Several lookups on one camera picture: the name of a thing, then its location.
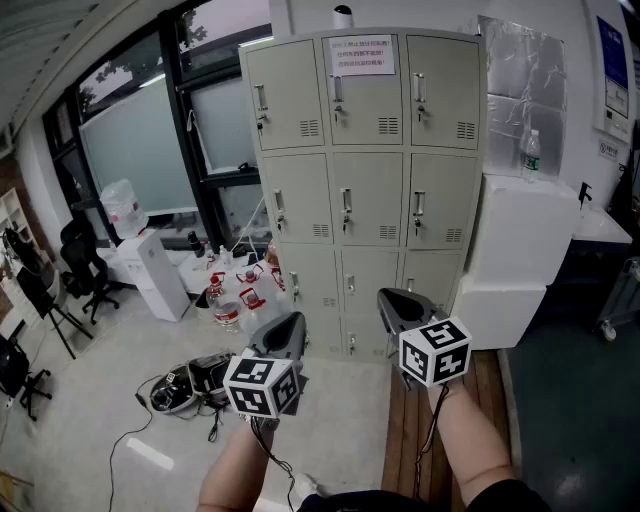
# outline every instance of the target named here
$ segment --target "locker handle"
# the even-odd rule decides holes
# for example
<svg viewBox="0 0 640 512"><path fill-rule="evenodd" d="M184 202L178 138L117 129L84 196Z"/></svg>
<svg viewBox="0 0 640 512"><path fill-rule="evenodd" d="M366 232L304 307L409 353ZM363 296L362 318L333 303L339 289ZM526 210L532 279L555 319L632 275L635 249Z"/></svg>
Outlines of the locker handle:
<svg viewBox="0 0 640 512"><path fill-rule="evenodd" d="M347 281L347 291L349 295L353 295L356 292L356 277L350 274L344 276Z"/></svg>
<svg viewBox="0 0 640 512"><path fill-rule="evenodd" d="M282 190L275 189L273 191L273 197L276 201L276 210L278 213L284 213L284 200L282 199Z"/></svg>
<svg viewBox="0 0 640 512"><path fill-rule="evenodd" d="M267 97L264 93L264 84L254 85L253 88L258 93L258 110L260 112L269 110L269 108L267 107Z"/></svg>
<svg viewBox="0 0 640 512"><path fill-rule="evenodd" d="M424 75L422 73L413 74L413 99L418 103L424 103L426 101L426 83L424 81Z"/></svg>
<svg viewBox="0 0 640 512"><path fill-rule="evenodd" d="M342 194L342 213L351 213L351 189L341 188L340 193Z"/></svg>
<svg viewBox="0 0 640 512"><path fill-rule="evenodd" d="M342 77L338 75L329 75L331 77L331 92L334 103L342 103L344 96L342 94Z"/></svg>
<svg viewBox="0 0 640 512"><path fill-rule="evenodd" d="M291 276L291 285L293 286L293 302L296 301L296 297L300 295L300 283L298 282L298 273L289 272Z"/></svg>
<svg viewBox="0 0 640 512"><path fill-rule="evenodd" d="M422 190L418 190L414 192L414 217L420 217L424 215L424 198L425 192Z"/></svg>

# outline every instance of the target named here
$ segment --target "metal locker cabinet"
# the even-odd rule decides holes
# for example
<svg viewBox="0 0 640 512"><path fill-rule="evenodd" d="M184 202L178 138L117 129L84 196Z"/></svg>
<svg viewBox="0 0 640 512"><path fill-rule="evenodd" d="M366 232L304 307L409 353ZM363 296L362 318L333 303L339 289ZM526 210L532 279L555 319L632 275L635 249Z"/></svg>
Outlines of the metal locker cabinet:
<svg viewBox="0 0 640 512"><path fill-rule="evenodd" d="M395 286L397 270L397 252L342 249L344 310L377 314L378 290Z"/></svg>
<svg viewBox="0 0 640 512"><path fill-rule="evenodd" d="M333 161L340 243L398 247L402 153L336 153Z"/></svg>
<svg viewBox="0 0 640 512"><path fill-rule="evenodd" d="M419 293L444 309L449 302L460 256L432 252L408 252L404 260L402 288Z"/></svg>
<svg viewBox="0 0 640 512"><path fill-rule="evenodd" d="M407 44L411 73L411 143L477 149L478 44L425 36L407 36Z"/></svg>
<svg viewBox="0 0 640 512"><path fill-rule="evenodd" d="M380 315L342 317L345 358L363 363L386 363L389 335Z"/></svg>
<svg viewBox="0 0 640 512"><path fill-rule="evenodd" d="M331 134L334 144L402 144L398 37L391 36L395 74L334 74L330 41L323 39ZM375 47L355 48L355 50Z"/></svg>
<svg viewBox="0 0 640 512"><path fill-rule="evenodd" d="M411 155L407 247L462 248L475 176L475 158Z"/></svg>
<svg viewBox="0 0 640 512"><path fill-rule="evenodd" d="M286 288L298 310L338 313L338 281L333 247L280 244Z"/></svg>
<svg viewBox="0 0 640 512"><path fill-rule="evenodd" d="M325 155L272 156L262 164L278 239L333 243Z"/></svg>
<svg viewBox="0 0 640 512"><path fill-rule="evenodd" d="M324 144L313 41L250 51L247 69L263 150Z"/></svg>
<svg viewBox="0 0 640 512"><path fill-rule="evenodd" d="M343 359L342 333L340 331L340 316L323 314L317 311L305 312L307 322L307 343L304 355L310 357L324 357Z"/></svg>

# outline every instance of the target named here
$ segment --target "human arm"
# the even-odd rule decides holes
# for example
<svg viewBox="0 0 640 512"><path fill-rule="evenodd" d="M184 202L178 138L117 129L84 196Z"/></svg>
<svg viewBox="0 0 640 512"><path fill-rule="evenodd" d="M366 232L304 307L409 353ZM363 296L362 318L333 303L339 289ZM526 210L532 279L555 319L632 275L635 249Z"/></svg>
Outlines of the human arm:
<svg viewBox="0 0 640 512"><path fill-rule="evenodd" d="M438 431L465 505L491 485L513 479L509 453L495 427L473 402L462 381L447 383L449 392L438 416ZM429 389L435 410L440 387Z"/></svg>
<svg viewBox="0 0 640 512"><path fill-rule="evenodd" d="M267 448L273 432L264 432ZM242 422L222 455L202 482L197 512L249 512L253 510L264 483L269 457L251 426Z"/></svg>

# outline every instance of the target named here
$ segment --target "locker vent slots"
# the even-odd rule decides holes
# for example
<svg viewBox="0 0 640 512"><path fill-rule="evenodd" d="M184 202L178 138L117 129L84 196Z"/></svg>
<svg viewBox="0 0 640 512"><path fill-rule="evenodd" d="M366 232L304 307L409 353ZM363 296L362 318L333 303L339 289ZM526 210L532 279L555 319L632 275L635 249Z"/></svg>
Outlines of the locker vent slots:
<svg viewBox="0 0 640 512"><path fill-rule="evenodd" d="M458 243L462 240L462 229L447 229L448 243Z"/></svg>
<svg viewBox="0 0 640 512"><path fill-rule="evenodd" d="M317 137L320 134L318 120L300 121L300 135L302 137Z"/></svg>
<svg viewBox="0 0 640 512"><path fill-rule="evenodd" d="M396 226L380 226L380 238L383 240L395 240L396 232Z"/></svg>
<svg viewBox="0 0 640 512"><path fill-rule="evenodd" d="M380 135L398 135L397 117L379 117L378 133Z"/></svg>
<svg viewBox="0 0 640 512"><path fill-rule="evenodd" d="M476 125L458 121L458 138L473 140L476 138Z"/></svg>
<svg viewBox="0 0 640 512"><path fill-rule="evenodd" d="M329 225L328 224L314 224L313 236L320 236L322 238L329 238Z"/></svg>

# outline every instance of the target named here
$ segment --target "sneaker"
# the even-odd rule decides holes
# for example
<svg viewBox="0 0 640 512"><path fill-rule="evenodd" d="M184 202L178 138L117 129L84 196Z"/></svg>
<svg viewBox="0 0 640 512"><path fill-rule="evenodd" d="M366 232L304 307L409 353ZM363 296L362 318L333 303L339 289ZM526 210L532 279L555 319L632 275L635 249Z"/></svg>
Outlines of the sneaker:
<svg viewBox="0 0 640 512"><path fill-rule="evenodd" d="M295 476L295 479L296 494L300 497L301 500L304 501L307 496L311 496L312 494L317 494L318 496L324 497L324 493L318 488L318 484L316 483L316 481L306 473L298 473Z"/></svg>

